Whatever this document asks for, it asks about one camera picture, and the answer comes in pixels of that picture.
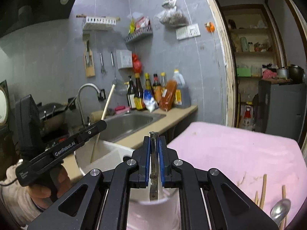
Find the person left hand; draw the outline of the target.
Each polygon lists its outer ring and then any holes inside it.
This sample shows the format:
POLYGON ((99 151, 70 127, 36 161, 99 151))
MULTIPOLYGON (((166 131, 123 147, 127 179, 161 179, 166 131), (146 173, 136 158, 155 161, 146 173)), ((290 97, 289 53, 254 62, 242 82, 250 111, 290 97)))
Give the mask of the person left hand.
MULTIPOLYGON (((64 193, 72 188, 72 182, 63 166, 61 166, 61 169, 58 172, 57 180, 57 198, 60 198, 64 193)), ((26 187, 26 191, 38 208, 45 210, 51 205, 50 202, 47 202, 52 194, 51 185, 48 184, 47 186, 44 186, 42 184, 31 184, 26 187)))

